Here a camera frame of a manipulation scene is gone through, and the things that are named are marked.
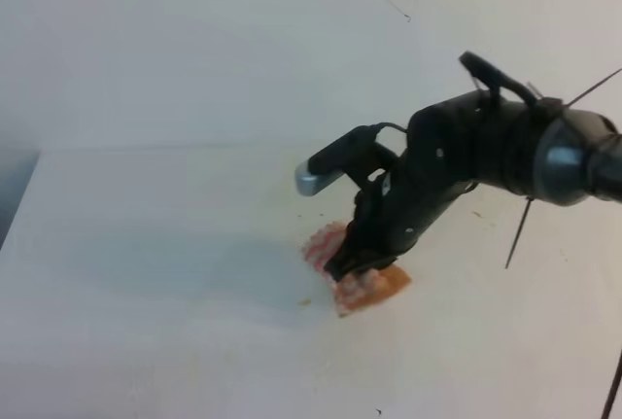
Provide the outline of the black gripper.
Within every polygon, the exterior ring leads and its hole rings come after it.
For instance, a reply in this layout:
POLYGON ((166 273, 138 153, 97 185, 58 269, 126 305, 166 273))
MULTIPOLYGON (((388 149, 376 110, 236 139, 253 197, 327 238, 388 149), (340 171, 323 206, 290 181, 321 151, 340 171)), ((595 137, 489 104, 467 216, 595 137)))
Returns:
POLYGON ((376 127, 346 135, 341 167, 361 190, 346 239, 324 271, 340 282, 385 269, 473 185, 502 186, 504 105, 499 96, 463 95, 422 109, 400 155, 376 142, 376 127))

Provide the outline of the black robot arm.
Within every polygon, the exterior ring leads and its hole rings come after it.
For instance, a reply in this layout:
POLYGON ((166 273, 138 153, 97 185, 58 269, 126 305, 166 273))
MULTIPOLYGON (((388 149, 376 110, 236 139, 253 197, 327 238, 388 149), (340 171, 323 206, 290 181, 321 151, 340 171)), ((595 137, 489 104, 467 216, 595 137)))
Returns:
POLYGON ((560 206, 621 199, 621 135, 606 117, 559 101, 535 109, 468 93, 416 112, 406 148, 361 188, 346 237, 324 269, 340 281, 407 253, 470 187, 560 206))

